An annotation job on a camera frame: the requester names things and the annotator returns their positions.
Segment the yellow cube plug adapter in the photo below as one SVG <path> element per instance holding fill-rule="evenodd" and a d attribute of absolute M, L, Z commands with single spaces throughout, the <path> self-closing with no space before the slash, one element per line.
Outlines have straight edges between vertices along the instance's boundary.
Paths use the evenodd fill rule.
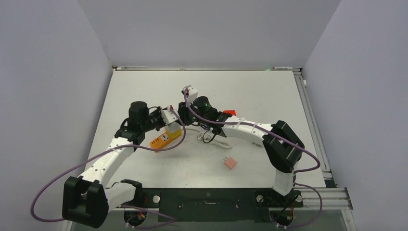
<path fill-rule="evenodd" d="M 170 130 L 166 130 L 166 135 L 169 137 L 170 140 L 174 140 L 178 138 L 182 134 L 181 129 L 171 132 Z"/>

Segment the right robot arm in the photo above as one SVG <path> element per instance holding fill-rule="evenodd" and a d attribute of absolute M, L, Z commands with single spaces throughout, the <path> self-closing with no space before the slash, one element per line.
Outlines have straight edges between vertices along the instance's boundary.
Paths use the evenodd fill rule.
<path fill-rule="evenodd" d="M 274 124 L 256 123 L 213 108 L 205 96 L 178 104 L 178 114 L 185 125 L 197 123 L 224 138 L 239 138 L 264 147 L 275 168 L 272 200 L 284 206 L 291 200 L 294 175 L 305 146 L 291 127 L 284 121 Z"/>

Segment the orange power strip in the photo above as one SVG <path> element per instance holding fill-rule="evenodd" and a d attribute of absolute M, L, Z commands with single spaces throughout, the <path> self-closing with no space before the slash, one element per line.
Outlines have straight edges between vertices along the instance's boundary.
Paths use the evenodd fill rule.
<path fill-rule="evenodd" d="M 171 138 L 166 132 L 164 132 L 150 142 L 150 147 L 152 149 L 161 150 L 169 145 L 173 140 L 173 138 Z"/>

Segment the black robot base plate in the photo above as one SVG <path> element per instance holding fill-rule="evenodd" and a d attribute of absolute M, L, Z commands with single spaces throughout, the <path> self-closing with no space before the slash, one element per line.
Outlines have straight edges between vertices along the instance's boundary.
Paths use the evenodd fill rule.
<path fill-rule="evenodd" d="M 158 211 L 159 222 L 268 222 L 304 203 L 299 190 L 282 196 L 271 188 L 144 188 L 124 205 Z"/>

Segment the red cube plug adapter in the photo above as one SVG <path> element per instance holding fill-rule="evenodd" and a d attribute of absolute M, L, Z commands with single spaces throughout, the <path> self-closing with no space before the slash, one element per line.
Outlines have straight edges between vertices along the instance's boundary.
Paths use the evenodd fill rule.
<path fill-rule="evenodd" d="M 224 110 L 223 112 L 227 113 L 227 114 L 231 114 L 232 116 L 236 116 L 236 111 L 235 110 Z"/>

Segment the pink cube plug adapter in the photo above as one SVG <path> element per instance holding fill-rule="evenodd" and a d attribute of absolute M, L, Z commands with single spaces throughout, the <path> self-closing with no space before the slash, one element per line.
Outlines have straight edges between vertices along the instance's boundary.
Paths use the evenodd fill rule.
<path fill-rule="evenodd" d="M 224 165 L 229 169 L 232 170 L 236 165 L 237 161 L 233 159 L 232 157 L 227 157 L 224 160 Z"/>

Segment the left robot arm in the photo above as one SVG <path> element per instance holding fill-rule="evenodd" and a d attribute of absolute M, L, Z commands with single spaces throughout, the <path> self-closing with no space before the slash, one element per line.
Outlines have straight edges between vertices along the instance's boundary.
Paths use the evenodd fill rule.
<path fill-rule="evenodd" d="M 92 228 L 100 227 L 108 213 L 126 202 L 137 207 L 143 202 L 143 193 L 129 183 L 120 183 L 106 189 L 107 183 L 123 162 L 133 154 L 151 130 L 165 126 L 162 107 L 151 111 L 147 103 L 132 102 L 128 117 L 114 134 L 108 148 L 95 156 L 96 161 L 78 177 L 69 177 L 64 183 L 62 217 Z"/>

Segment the white cube plug adapter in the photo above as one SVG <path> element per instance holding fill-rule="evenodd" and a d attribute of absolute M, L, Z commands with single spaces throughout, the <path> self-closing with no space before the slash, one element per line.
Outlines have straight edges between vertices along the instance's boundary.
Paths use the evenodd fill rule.
<path fill-rule="evenodd" d="M 173 134 L 180 130 L 180 124 L 177 122 L 172 122 L 165 126 L 166 133 Z"/>

